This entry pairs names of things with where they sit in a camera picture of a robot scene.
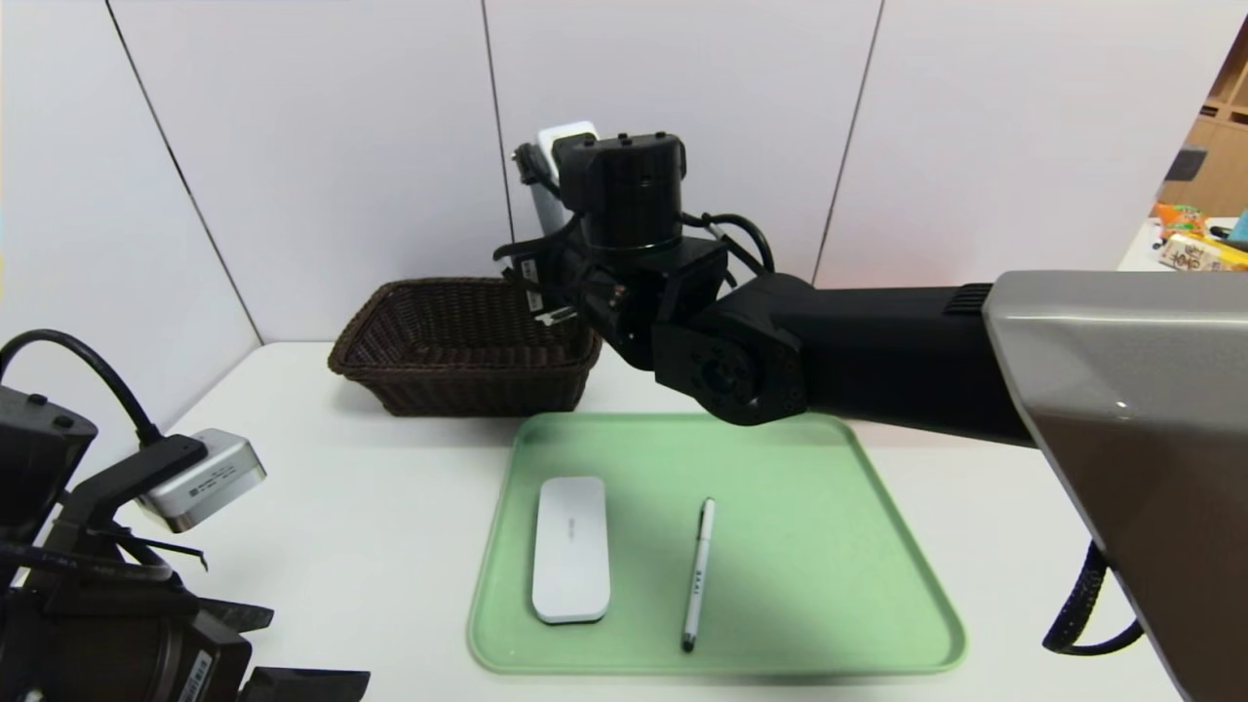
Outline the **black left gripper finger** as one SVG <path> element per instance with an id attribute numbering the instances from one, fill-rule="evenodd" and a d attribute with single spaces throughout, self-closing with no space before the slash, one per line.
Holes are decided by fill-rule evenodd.
<path id="1" fill-rule="evenodd" d="M 250 632 L 268 628 L 275 617 L 275 610 L 261 605 L 231 603 L 211 597 L 196 597 L 198 615 L 193 626 L 202 635 L 250 635 Z"/>
<path id="2" fill-rule="evenodd" d="M 369 671 L 255 667 L 240 692 L 241 701 L 362 701 Z"/>

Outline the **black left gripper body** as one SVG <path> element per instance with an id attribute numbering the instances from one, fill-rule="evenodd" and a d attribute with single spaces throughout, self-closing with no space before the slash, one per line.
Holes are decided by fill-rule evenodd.
<path id="1" fill-rule="evenodd" d="M 232 701 L 251 653 L 206 612 L 12 616 L 2 630 L 2 700 Z"/>

